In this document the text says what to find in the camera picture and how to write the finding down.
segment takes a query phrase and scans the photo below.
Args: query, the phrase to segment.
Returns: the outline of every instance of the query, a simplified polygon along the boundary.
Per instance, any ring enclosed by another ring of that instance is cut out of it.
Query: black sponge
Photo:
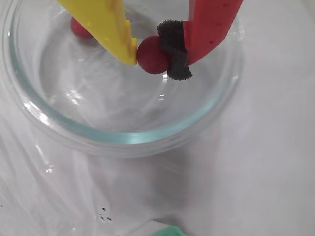
[[[174,80],[191,78],[192,73],[187,66],[183,21],[164,21],[157,27],[157,31],[161,48],[171,58],[171,66],[167,70],[167,75]]]

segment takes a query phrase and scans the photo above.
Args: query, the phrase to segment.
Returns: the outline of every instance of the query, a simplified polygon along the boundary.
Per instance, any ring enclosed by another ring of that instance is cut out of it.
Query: bowl rim
[[[3,67],[7,72],[4,76],[6,85],[11,89],[10,94],[18,102],[19,108],[29,119],[38,126],[38,123],[49,128],[53,133],[67,137],[68,139],[81,139],[80,143],[97,143],[98,145],[142,145],[157,142],[166,138],[178,136],[181,132],[198,123],[208,113],[211,113],[215,107],[222,106],[224,101],[231,96],[232,92],[238,84],[238,80],[242,74],[243,53],[242,53],[242,36],[238,20],[234,21],[237,34],[237,60],[233,64],[231,70],[232,75],[226,77],[224,85],[216,91],[215,96],[201,107],[198,112],[190,117],[171,126],[161,129],[124,133],[98,130],[83,124],[80,124],[62,113],[56,111],[36,92],[29,82],[27,75],[24,73],[22,65],[19,63],[18,52],[16,51],[14,41],[15,34],[14,24],[16,24],[16,13],[22,3],[22,0],[14,0],[7,4],[6,14],[1,21],[2,38],[1,46],[3,50]]]

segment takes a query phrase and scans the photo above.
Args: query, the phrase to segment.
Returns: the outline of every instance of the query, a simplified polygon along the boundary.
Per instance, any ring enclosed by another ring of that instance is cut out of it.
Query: glass bowl
[[[188,0],[125,0],[138,44],[167,19],[185,20]],[[97,41],[70,29],[55,0],[12,0],[1,22],[6,88],[24,114],[67,146],[92,154],[140,157],[174,148],[222,110],[242,67],[234,22],[226,40],[174,81],[124,65]]]

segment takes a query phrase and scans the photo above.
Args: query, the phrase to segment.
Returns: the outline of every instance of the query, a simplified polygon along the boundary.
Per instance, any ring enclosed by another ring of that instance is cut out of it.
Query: yellow plastic arm
[[[58,0],[113,56],[137,64],[137,40],[131,38],[123,0]]]

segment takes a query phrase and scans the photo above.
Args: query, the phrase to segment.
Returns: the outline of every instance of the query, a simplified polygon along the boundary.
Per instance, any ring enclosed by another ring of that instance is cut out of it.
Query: white tablecloth
[[[315,235],[312,5],[245,0],[246,60],[233,100],[189,145],[158,156],[70,150],[3,97],[0,236],[112,236],[149,219],[190,236]]]

